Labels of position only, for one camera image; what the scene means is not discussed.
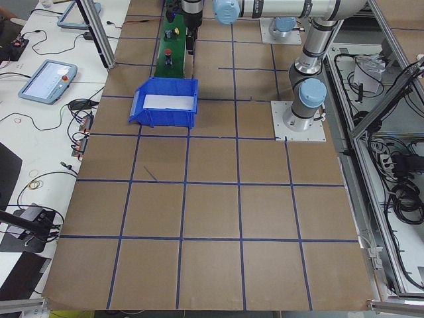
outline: person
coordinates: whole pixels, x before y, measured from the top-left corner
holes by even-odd
[[[0,45],[12,42],[22,30],[21,25],[11,22],[12,18],[17,18],[17,16],[0,6]]]

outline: white mounting plate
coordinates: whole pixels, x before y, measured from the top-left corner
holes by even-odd
[[[270,34],[269,27],[273,18],[260,18],[260,34],[262,35],[262,43],[267,44],[288,44],[288,45],[301,45],[302,39],[300,38],[299,31],[291,31],[285,38],[275,38]]]
[[[322,121],[314,121],[311,128],[305,132],[295,132],[287,128],[283,122],[283,114],[292,106],[292,101],[271,101],[272,120],[274,122],[274,134],[277,141],[298,142],[325,142],[325,133]]]

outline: tablet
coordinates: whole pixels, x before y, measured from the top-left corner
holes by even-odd
[[[95,2],[94,7],[97,13],[99,13],[101,10],[100,3]],[[72,1],[65,12],[59,17],[58,26],[61,28],[77,28],[80,30],[88,29],[75,1]]]
[[[77,69],[73,64],[45,60],[22,87],[18,96],[39,103],[53,104],[69,87]]]

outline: green board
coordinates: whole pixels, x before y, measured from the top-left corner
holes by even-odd
[[[179,28],[180,34],[172,39],[165,37],[165,30]],[[169,48],[172,51],[172,65],[165,65],[164,50]],[[173,23],[169,23],[164,17],[162,30],[160,33],[160,45],[156,71],[157,78],[184,78],[184,61],[186,58],[186,26],[181,15],[176,15]]]

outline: blue plastic bin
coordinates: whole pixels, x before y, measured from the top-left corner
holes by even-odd
[[[135,91],[129,121],[138,121],[150,127],[182,126],[191,129],[197,113],[197,88],[197,79],[149,78]],[[193,97],[193,109],[146,108],[146,95],[190,96]]]

